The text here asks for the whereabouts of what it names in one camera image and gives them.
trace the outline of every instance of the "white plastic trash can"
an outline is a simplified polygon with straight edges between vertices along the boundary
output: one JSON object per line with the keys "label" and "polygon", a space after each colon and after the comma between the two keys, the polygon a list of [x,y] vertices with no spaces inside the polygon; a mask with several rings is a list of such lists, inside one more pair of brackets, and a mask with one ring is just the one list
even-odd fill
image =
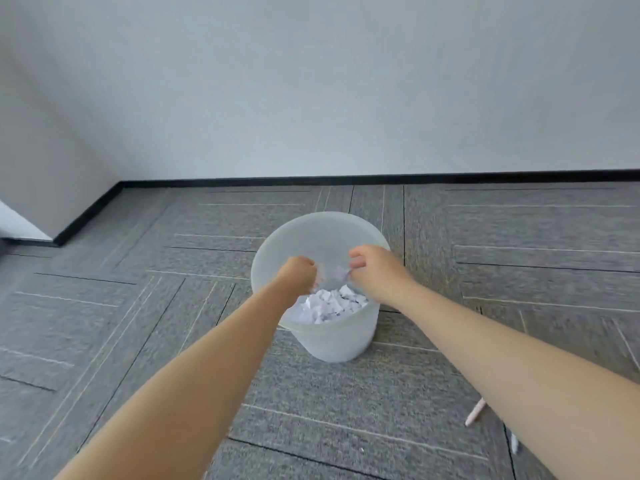
{"label": "white plastic trash can", "polygon": [[[253,292],[271,281],[291,256],[307,256],[326,269],[347,268],[348,252],[361,244],[375,244],[389,249],[382,233],[368,223],[343,212],[317,212],[287,222],[272,233],[260,246],[251,266]],[[325,282],[329,290],[340,283]],[[357,292],[356,286],[349,284]],[[356,313],[340,320],[302,324],[287,319],[280,325],[314,357],[325,362],[345,362],[364,352],[373,339],[378,323],[380,304],[371,300]]]}

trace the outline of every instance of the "gray carpet floor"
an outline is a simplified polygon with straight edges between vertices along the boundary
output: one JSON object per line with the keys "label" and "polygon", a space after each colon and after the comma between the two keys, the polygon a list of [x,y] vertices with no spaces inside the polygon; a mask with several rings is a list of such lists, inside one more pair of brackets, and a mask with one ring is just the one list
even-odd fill
{"label": "gray carpet floor", "polygon": [[[52,478],[309,212],[363,217],[420,282],[640,381],[639,200],[612,183],[126,189],[64,248],[0,257],[0,476]],[[348,363],[278,330],[207,478],[552,478],[492,411],[464,427],[478,399],[395,310]]]}

